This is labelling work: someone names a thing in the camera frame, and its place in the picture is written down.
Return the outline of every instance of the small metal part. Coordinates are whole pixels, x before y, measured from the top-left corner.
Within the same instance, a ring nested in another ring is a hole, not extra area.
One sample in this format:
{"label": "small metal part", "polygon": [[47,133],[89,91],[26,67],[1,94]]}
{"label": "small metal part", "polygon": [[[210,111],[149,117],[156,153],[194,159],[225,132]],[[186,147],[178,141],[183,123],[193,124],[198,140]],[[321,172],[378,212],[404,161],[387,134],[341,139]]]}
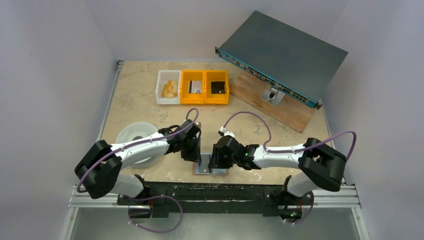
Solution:
{"label": "small metal part", "polygon": [[206,175],[206,174],[218,174],[223,175],[227,173],[226,169],[219,168],[209,168],[209,162],[211,161],[210,153],[201,153],[201,162],[196,162],[196,174]]}
{"label": "small metal part", "polygon": [[260,98],[267,101],[270,104],[278,106],[278,104],[280,104],[281,100],[283,99],[284,95],[285,95],[284,92],[279,91],[276,88],[271,86],[270,88],[267,88],[263,91]]}
{"label": "small metal part", "polygon": [[315,104],[315,106],[313,106],[313,108],[314,108],[314,109],[316,109],[316,110],[319,110],[322,106],[323,106],[323,105],[322,105],[321,103],[317,102],[317,103]]}

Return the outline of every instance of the white storage bin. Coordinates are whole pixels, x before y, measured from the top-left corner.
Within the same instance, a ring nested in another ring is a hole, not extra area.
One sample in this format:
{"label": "white storage bin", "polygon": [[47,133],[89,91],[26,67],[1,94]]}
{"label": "white storage bin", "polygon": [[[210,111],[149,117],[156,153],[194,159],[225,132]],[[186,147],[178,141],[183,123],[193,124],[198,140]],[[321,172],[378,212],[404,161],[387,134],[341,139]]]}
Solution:
{"label": "white storage bin", "polygon": [[[161,105],[174,105],[180,104],[180,83],[181,83],[181,70],[160,70],[157,75],[156,83],[156,104]],[[168,81],[177,81],[176,96],[172,98],[163,97],[165,85]]]}

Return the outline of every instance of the cable connector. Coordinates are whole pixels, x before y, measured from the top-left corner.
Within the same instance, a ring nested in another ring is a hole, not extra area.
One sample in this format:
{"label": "cable connector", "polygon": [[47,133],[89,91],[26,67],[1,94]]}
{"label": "cable connector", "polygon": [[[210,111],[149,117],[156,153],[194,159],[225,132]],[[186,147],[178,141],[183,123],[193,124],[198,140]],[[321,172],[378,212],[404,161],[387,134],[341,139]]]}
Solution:
{"label": "cable connector", "polygon": [[227,129],[225,129],[223,126],[219,128],[218,134],[223,137],[223,136],[231,136],[231,137],[235,137],[234,133],[231,131],[228,131]]}

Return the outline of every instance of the yellow object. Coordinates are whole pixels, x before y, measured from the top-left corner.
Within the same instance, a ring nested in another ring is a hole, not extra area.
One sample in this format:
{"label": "yellow object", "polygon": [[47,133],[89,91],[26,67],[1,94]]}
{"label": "yellow object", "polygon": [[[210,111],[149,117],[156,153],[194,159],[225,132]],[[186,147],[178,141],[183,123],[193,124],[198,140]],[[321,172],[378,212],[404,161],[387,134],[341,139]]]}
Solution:
{"label": "yellow object", "polygon": [[[213,85],[219,86],[214,93]],[[180,104],[227,105],[230,96],[228,72],[226,70],[183,70],[179,94]]]}
{"label": "yellow object", "polygon": [[177,81],[168,81],[168,83],[163,86],[162,98],[175,98],[178,96],[177,91]]}
{"label": "yellow object", "polygon": [[205,89],[204,82],[206,76],[202,70],[182,70],[181,74],[181,84],[179,85],[179,101],[181,104],[204,104],[205,103]]}

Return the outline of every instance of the white wall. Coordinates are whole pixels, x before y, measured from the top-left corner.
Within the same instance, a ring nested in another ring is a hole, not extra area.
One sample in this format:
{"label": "white wall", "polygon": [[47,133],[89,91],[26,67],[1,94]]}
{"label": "white wall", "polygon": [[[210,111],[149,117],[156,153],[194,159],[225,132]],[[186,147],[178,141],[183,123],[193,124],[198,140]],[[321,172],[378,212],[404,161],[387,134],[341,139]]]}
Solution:
{"label": "white wall", "polygon": [[423,12],[422,0],[350,0],[328,39],[349,54],[323,103],[333,132],[358,133],[346,176],[373,240],[424,236]]}
{"label": "white wall", "polygon": [[219,47],[258,10],[327,39],[348,0],[86,0],[120,60],[219,61]]}
{"label": "white wall", "polygon": [[83,0],[0,2],[0,238],[56,240],[116,62]]}

